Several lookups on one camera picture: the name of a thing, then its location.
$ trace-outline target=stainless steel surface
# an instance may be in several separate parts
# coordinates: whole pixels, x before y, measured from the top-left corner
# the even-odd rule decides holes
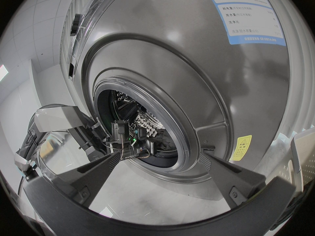
[[[258,165],[287,102],[286,47],[230,45],[212,0],[104,0],[89,22],[97,23],[84,29],[88,37],[79,34],[72,55],[73,83],[92,115],[97,84],[120,76],[167,104],[189,139],[189,168],[182,175],[167,179],[147,166],[142,170],[173,182],[205,181],[197,162],[200,148],[215,146],[216,155],[228,159],[237,138],[245,135],[253,136],[249,151],[234,163],[248,169]]]
[[[34,122],[40,132],[76,128],[87,124],[77,106],[38,109]]]
[[[294,135],[312,128],[315,123],[314,36],[291,0],[269,1],[278,15],[286,36],[290,61],[290,87],[287,106],[278,132],[255,168],[256,172],[266,176],[271,174],[287,155]]]

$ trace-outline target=wire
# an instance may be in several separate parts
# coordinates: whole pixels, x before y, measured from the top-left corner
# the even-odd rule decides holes
[[[137,142],[137,140],[135,139],[135,141],[132,143],[132,145],[131,146],[134,146],[134,144]]]
[[[136,157],[136,158],[138,158],[138,159],[141,159],[141,158],[148,158],[151,154],[150,154],[150,152],[148,151],[148,149],[147,149],[147,148],[146,148],[146,151],[149,153],[149,155],[148,155],[148,156]]]
[[[123,159],[123,154],[124,154],[124,138],[123,138],[123,134],[121,134],[121,148],[122,148],[122,152],[121,152],[120,160]]]
[[[54,133],[54,132],[70,133],[69,131],[52,131],[52,133]]]
[[[110,147],[110,146],[107,146],[107,145],[105,145],[105,144],[104,144],[104,146],[107,147],[107,148],[115,149],[115,150],[120,150],[120,151],[123,150],[123,149],[121,149],[121,148]]]

